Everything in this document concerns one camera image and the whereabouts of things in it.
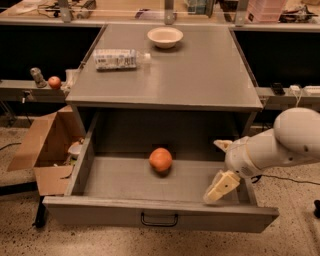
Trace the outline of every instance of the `white container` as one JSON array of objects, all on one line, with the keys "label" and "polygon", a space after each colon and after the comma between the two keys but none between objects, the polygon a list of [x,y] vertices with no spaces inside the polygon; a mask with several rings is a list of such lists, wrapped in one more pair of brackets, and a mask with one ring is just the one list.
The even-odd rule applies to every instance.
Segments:
[{"label": "white container", "polygon": [[183,38],[183,33],[172,27],[159,27],[148,32],[148,38],[159,48],[169,49]]},{"label": "white container", "polygon": [[150,63],[150,53],[133,49],[96,49],[93,57],[98,71],[137,68],[139,62]]}]

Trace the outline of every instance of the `box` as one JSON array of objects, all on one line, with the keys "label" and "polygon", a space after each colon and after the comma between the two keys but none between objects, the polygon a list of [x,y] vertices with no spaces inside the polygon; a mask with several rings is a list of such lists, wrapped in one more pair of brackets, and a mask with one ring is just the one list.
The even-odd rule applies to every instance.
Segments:
[{"label": "box", "polygon": [[70,106],[36,118],[8,167],[33,169],[39,194],[63,195],[74,165],[64,165],[68,149],[84,138]]},{"label": "box", "polygon": [[286,0],[250,0],[248,4],[248,20],[254,23],[279,21]]}]

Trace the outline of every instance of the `cabinet leg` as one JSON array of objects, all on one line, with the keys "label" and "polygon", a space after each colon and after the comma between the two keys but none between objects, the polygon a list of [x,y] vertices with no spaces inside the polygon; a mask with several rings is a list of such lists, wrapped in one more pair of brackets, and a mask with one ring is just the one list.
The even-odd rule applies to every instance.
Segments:
[{"label": "cabinet leg", "polygon": [[46,207],[42,204],[44,196],[40,196],[37,216],[32,226],[42,228],[46,224]]}]

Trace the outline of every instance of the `cable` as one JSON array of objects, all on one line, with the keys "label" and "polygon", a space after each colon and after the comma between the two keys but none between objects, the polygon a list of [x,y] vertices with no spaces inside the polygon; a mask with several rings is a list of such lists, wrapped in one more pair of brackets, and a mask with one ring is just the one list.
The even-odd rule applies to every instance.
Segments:
[{"label": "cable", "polygon": [[10,143],[10,144],[5,145],[5,146],[3,146],[2,148],[0,148],[0,151],[3,150],[3,149],[5,149],[5,148],[7,148],[7,147],[9,147],[9,146],[20,145],[20,144],[21,144],[20,142]]},{"label": "cable", "polygon": [[320,183],[313,182],[313,181],[305,181],[305,180],[300,181],[300,180],[294,180],[291,178],[283,178],[283,177],[278,177],[278,176],[274,176],[274,175],[266,175],[266,174],[262,174],[261,176],[268,177],[268,178],[275,178],[275,179],[279,179],[279,180],[289,180],[289,181],[296,182],[296,183],[307,183],[307,184],[313,184],[313,185],[320,186]]}]

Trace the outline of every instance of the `floor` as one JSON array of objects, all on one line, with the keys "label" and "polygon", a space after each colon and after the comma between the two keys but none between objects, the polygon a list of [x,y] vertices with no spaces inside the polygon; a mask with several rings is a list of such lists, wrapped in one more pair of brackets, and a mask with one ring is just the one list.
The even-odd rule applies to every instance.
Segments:
[{"label": "floor", "polygon": [[[0,117],[0,148],[21,142],[29,127],[25,118],[10,128],[6,125],[6,118]],[[35,180],[32,170],[6,171],[18,147],[0,151],[0,186]],[[320,183],[319,169],[320,164],[313,164],[265,174]],[[320,255],[320,219],[313,214],[319,185],[263,177],[254,189],[259,206],[280,211],[261,234],[66,226],[50,214],[46,225],[37,229],[32,226],[36,191],[1,196],[0,255]]]}]

